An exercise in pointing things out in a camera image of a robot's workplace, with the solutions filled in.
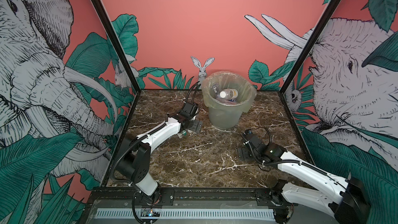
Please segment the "green cap small bottle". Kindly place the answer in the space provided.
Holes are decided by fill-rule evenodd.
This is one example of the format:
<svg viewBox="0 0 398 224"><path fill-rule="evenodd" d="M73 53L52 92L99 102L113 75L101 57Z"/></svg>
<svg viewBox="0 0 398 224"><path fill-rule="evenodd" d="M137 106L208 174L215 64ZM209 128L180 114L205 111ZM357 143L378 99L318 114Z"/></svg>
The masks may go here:
<svg viewBox="0 0 398 224"><path fill-rule="evenodd" d="M177 133L177 136L182 139L187 136L187 131L183 130L182 132Z"/></svg>

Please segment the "white label bottle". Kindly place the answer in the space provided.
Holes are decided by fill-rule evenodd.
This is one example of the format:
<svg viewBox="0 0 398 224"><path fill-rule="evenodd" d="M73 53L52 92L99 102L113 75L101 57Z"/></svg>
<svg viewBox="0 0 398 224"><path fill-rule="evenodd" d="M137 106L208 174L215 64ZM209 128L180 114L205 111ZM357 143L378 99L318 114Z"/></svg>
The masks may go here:
<svg viewBox="0 0 398 224"><path fill-rule="evenodd" d="M236 89L224 89L219 93L220 98L225 100L234 100L238 97Z"/></svg>

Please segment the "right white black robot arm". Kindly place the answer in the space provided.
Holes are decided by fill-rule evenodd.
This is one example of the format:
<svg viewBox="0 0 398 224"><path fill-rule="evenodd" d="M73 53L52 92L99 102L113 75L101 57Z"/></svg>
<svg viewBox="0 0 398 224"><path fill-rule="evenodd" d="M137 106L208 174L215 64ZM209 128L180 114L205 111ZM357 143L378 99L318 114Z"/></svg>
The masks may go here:
<svg viewBox="0 0 398 224"><path fill-rule="evenodd" d="M260 196L276 207L286 207L284 212L275 212L277 223L286 224L296 204L328 214L340 224L367 223L371 203L359 179L347 179L320 169L274 143L272 138L265 144L250 129L241 133L241 142L241 152L248 152L260 170L273 167L310 185L305 188L280 179Z"/></svg>

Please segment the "crushed clear bottle white cap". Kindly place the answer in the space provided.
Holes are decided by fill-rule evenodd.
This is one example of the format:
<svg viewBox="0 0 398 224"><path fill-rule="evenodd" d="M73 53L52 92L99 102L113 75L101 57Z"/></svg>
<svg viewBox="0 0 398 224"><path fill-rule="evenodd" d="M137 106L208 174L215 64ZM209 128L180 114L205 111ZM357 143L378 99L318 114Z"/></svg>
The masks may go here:
<svg viewBox="0 0 398 224"><path fill-rule="evenodd" d="M220 96L220 86L218 83L214 83L211 85L211 89L213 90L214 94L215 94L215 98L218 98Z"/></svg>

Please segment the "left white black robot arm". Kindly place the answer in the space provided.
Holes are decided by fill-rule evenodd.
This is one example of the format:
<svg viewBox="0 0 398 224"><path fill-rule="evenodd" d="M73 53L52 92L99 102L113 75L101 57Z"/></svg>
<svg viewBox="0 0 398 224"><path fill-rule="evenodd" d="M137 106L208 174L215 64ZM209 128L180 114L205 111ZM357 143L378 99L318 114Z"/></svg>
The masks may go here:
<svg viewBox="0 0 398 224"><path fill-rule="evenodd" d="M167 115L161 124L132 139L127 150L112 167L112 180L117 180L115 172L118 171L126 178L125 182L139 193L149 197L156 196L159 185L149 173L151 154L178 133L188 129L198 132L201 127L201 122L195 119L198 112L197 103L185 102L179 111Z"/></svg>

